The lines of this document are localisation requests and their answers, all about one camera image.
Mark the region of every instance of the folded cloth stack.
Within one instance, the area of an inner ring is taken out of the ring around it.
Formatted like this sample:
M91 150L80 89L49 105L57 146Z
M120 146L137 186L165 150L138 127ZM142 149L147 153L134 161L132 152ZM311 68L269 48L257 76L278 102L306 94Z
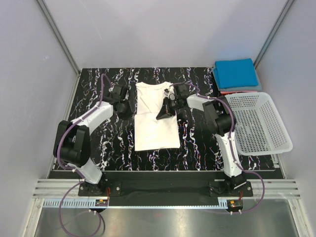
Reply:
M251 58L216 61L212 71L221 94L262 90Z

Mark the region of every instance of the black metal base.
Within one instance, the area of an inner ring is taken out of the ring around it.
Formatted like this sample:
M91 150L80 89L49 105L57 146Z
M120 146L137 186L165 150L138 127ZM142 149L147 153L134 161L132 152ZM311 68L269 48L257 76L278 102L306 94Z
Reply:
M105 196L106 197L108 195L106 188L110 188L110 191L111 191L110 196L119 197L121 194L122 182L121 181L106 182L106 184L102 185L102 187L103 188L100 190L99 184L96 185L96 184L90 184L90 183L84 182L79 187L78 196L80 197Z
M226 181L209 181L208 186L211 187L209 195L212 198L216 197L232 197L239 198L240 192L242 191L243 197L253 197L253 191L251 183L247 181L244 185L237 189L227 188Z

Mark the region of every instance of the white t-shirt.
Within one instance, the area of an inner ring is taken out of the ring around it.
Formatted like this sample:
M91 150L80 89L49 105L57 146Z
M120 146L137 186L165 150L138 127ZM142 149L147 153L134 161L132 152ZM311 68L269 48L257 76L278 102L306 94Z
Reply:
M163 99L164 90L173 92L171 83L158 85L137 83L137 112L135 115L135 150L158 150L164 148L179 148L180 139L177 117L156 119Z

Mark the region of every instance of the white wall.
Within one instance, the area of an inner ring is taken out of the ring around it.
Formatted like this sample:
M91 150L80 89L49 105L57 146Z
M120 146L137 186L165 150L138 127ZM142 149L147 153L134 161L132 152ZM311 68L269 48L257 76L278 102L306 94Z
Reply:
M273 98L293 142L284 154L288 178L296 179L316 230L316 1L296 1L281 26L258 75Z
M257 57L286 0L44 0L79 67Z
M75 73L34 0L1 0L0 32L0 235L17 237Z

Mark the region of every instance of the black strip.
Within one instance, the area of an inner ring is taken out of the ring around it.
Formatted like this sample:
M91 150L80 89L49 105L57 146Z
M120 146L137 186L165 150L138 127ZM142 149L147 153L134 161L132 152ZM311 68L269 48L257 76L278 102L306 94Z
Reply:
M107 179L117 180L214 180L224 179L223 171L107 171ZM259 171L263 179L283 179L280 168L275 171ZM246 179L258 179L252 174L245 174ZM71 171L51 171L49 179L78 179L79 176Z
M218 205L206 181L128 180L122 183L121 196L110 198L110 206L191 205Z

